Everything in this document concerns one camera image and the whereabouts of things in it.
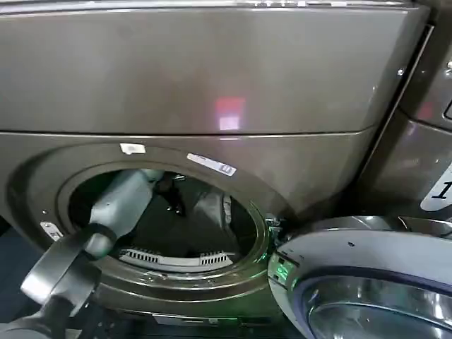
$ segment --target gray robot arm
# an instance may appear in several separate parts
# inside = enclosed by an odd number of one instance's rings
[[[135,227],[161,177],[161,171],[141,169],[117,176],[93,206],[90,224],[53,243],[25,277],[21,290],[42,307],[3,328],[0,339],[64,338],[69,317],[99,284],[101,272],[92,261],[106,256]]]

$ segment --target sticker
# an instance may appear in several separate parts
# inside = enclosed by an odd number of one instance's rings
[[[433,212],[452,205],[452,162],[421,202],[421,209]]]
[[[42,229],[51,237],[54,241],[63,237],[63,234],[58,230],[58,227],[49,221],[42,221],[40,223]]]
[[[141,145],[140,143],[120,143],[119,145],[121,146],[122,152],[127,155],[146,153],[144,145]]]
[[[200,155],[189,153],[187,154],[186,158],[188,160],[196,162],[197,164],[209,167],[211,170],[223,173],[229,177],[231,177],[235,173],[235,171],[237,171],[237,168],[234,168],[233,166],[214,161],[212,159],[209,159],[208,157],[201,157]]]

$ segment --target washing machine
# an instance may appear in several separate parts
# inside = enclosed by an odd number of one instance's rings
[[[99,303],[294,320],[279,288],[306,254],[276,249],[335,215],[428,19],[409,1],[2,1],[0,213],[44,250],[131,183],[143,210],[97,263]]]

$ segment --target stainless steel surface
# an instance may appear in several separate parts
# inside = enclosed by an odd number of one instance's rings
[[[452,299],[422,288],[332,276],[300,299],[317,339],[452,338]]]
[[[427,8],[349,3],[89,11],[103,4],[94,1],[76,12],[64,11],[71,1],[33,5],[53,6],[51,15],[8,15],[27,5],[3,6],[0,129],[361,131],[385,113]]]
[[[361,269],[360,272],[363,269],[377,270],[417,278],[424,283],[434,282],[436,286],[452,286],[451,276],[444,270],[452,254],[452,243],[432,236],[435,231],[428,234],[411,232],[411,221],[415,223],[414,228],[421,229],[416,226],[420,221],[415,219],[370,215],[322,220],[280,246],[270,258],[268,278],[275,299],[288,319],[305,337],[315,338],[306,323],[305,312],[312,309],[299,308],[299,302],[295,302],[293,297],[296,296],[298,284],[309,275],[315,278],[314,273],[322,269],[340,268],[342,272],[345,272],[344,268]],[[424,226],[422,229],[434,229],[436,225],[436,222],[432,222],[431,227]],[[397,299],[391,302],[394,308],[400,306]],[[423,309],[418,311],[419,317],[423,311],[429,314],[432,312]]]
[[[119,173],[91,209],[90,224],[105,226],[118,238],[128,234],[150,203],[153,187],[162,175],[162,171],[150,169]]]
[[[350,203],[361,213],[447,220],[450,206],[430,212],[420,206],[451,161],[452,133],[396,112]]]
[[[22,292],[41,305],[63,297],[73,305],[71,314],[77,314],[100,279],[100,270],[80,256],[93,234],[85,229],[55,242],[25,277]]]

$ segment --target open washer door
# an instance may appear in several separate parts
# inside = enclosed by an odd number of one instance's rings
[[[272,255],[268,279],[308,339],[452,338],[451,224],[345,217]]]

